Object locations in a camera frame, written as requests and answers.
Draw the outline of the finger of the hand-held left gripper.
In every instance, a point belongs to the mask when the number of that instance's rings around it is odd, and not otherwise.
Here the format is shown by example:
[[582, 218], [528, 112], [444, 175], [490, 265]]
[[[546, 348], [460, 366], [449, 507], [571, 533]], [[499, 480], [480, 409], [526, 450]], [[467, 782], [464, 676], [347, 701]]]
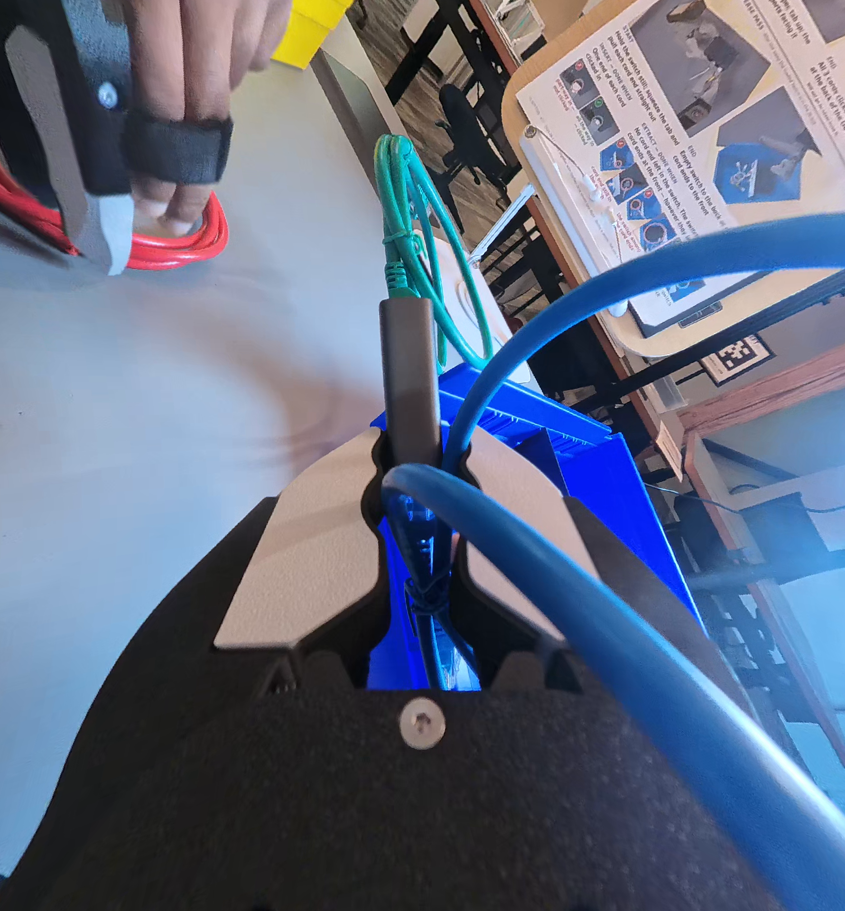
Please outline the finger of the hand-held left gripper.
[[5, 49], [21, 100], [41, 141], [46, 175], [65, 234], [108, 275], [120, 274], [132, 247], [131, 195], [96, 194], [86, 188], [80, 146], [49, 46], [29, 28], [17, 28]]

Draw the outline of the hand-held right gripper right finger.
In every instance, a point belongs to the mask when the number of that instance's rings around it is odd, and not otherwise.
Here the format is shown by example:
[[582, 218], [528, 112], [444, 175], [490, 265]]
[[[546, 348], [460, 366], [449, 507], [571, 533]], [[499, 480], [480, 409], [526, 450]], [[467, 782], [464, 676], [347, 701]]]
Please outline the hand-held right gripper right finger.
[[[600, 578], [565, 495], [518, 452], [475, 433], [461, 475]], [[451, 623], [474, 653], [483, 689], [582, 690], [562, 633], [465, 539], [453, 559]]]

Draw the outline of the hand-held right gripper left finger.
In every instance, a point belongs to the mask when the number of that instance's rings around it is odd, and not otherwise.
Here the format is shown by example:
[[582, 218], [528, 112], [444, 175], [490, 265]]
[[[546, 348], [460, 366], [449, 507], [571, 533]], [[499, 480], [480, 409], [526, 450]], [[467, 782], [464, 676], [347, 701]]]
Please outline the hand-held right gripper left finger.
[[281, 492], [214, 637], [221, 651], [303, 643], [371, 595], [380, 548], [363, 497], [379, 475], [370, 427]]

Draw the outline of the black and white marker tag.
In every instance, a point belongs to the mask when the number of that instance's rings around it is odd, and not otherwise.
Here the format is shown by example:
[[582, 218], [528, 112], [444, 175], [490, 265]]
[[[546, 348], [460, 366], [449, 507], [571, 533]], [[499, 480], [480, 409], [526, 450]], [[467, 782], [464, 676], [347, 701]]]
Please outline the black and white marker tag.
[[759, 335], [752, 334], [700, 358], [699, 364], [719, 388], [774, 357], [767, 343]]

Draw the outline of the yellow plastic bin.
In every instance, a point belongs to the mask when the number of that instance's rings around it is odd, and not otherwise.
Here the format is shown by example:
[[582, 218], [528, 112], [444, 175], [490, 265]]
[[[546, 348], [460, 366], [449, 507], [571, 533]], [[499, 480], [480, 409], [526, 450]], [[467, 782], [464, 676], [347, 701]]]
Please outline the yellow plastic bin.
[[306, 69], [351, 4], [351, 1], [294, 1], [287, 30], [272, 59], [299, 70]]

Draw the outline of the black office chair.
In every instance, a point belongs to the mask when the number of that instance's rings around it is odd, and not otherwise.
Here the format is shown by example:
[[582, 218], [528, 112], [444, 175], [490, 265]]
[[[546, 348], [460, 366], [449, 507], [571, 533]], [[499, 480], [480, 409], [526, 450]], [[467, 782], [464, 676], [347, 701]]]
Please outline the black office chair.
[[484, 177], [499, 192], [506, 194], [520, 167], [508, 164], [493, 148], [474, 107], [458, 86], [443, 85], [439, 89], [439, 103], [444, 119], [437, 121], [437, 126], [447, 133], [452, 144], [451, 150], [442, 157], [447, 182], [465, 169], [471, 172], [477, 185]]

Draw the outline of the brown wooden table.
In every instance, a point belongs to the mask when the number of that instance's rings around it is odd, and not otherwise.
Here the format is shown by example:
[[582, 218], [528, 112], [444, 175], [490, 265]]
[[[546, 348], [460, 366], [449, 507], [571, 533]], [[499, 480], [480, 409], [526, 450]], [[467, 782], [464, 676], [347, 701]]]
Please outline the brown wooden table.
[[722, 393], [681, 417], [684, 429], [682, 466], [697, 494], [713, 500], [706, 504], [707, 514], [723, 543], [746, 560], [736, 569], [750, 570], [747, 582], [722, 582], [726, 590], [747, 588], [758, 613], [767, 622], [775, 644], [797, 681], [804, 703], [826, 734], [840, 765], [845, 768], [845, 735], [838, 715], [829, 705], [826, 685], [815, 664], [811, 646], [792, 616], [773, 576], [760, 576], [765, 570], [758, 544], [740, 515], [727, 511], [731, 502], [722, 478], [706, 448], [704, 439], [728, 428], [739, 427], [756, 418], [771, 416], [825, 394], [845, 389], [845, 344], [804, 363], [782, 370], [739, 390]]

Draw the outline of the grey network switch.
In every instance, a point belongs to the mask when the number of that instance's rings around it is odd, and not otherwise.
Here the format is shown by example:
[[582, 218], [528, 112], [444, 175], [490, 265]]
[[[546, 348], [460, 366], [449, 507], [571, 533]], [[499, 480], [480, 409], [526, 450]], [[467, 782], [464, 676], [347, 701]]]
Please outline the grey network switch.
[[428, 299], [380, 304], [386, 433], [395, 465], [442, 459], [434, 318]]

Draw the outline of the blue plastic bin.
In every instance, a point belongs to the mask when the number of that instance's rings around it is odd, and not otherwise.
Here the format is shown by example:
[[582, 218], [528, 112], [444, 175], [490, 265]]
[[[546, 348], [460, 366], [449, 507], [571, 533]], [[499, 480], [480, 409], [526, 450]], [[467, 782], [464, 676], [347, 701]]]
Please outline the blue plastic bin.
[[[582, 502], [651, 569], [682, 603], [678, 619], [706, 625], [688, 591], [624, 438], [563, 404], [507, 381], [478, 427], [528, 458], [560, 491]], [[369, 689], [421, 689], [427, 684], [416, 618], [405, 595], [409, 571], [382, 518], [390, 577], [390, 628], [371, 652]]]

